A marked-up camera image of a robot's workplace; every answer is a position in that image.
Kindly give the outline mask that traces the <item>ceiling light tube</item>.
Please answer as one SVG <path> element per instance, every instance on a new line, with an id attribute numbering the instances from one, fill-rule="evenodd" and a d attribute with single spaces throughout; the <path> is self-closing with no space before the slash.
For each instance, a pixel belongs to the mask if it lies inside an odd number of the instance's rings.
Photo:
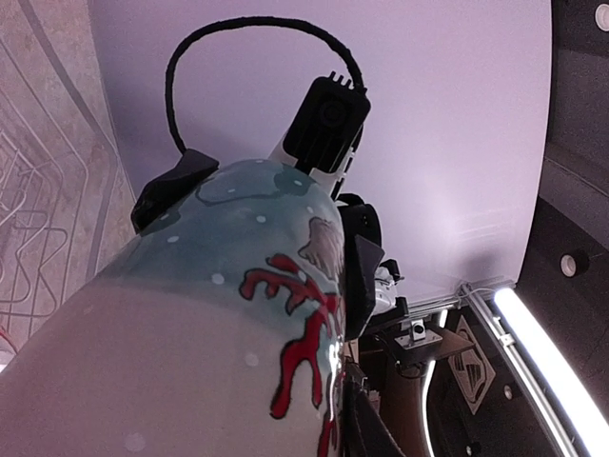
<path id="1" fill-rule="evenodd" d="M 554 342 L 511 288 L 494 301 L 575 427 L 591 456 L 608 454 L 608 424 L 596 403 Z"/>

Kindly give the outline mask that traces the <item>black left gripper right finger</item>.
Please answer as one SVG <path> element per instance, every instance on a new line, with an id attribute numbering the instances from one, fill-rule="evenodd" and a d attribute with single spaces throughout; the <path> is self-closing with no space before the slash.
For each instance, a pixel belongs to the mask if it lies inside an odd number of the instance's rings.
<path id="1" fill-rule="evenodd" d="M 352 193 L 344 193 L 342 203 L 345 340 L 351 341 L 362 335 L 375 307 L 375 272 L 384 250 L 374 207 Z"/>

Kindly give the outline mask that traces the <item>tall patterned mug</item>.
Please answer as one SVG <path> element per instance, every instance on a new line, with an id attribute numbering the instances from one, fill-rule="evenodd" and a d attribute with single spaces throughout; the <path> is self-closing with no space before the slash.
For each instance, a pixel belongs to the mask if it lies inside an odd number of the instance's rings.
<path id="1" fill-rule="evenodd" d="M 339 455 L 343 249 L 304 173 L 214 173 L 3 370 L 2 454 Z"/>

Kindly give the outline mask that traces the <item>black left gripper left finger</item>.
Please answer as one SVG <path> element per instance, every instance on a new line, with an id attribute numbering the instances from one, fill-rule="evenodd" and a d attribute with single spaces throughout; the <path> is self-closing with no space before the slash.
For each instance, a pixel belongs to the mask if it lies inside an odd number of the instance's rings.
<path id="1" fill-rule="evenodd" d="M 130 215 L 134 231 L 144 231 L 218 169 L 216 159 L 187 149 L 172 169 L 152 179 L 142 189 Z"/>

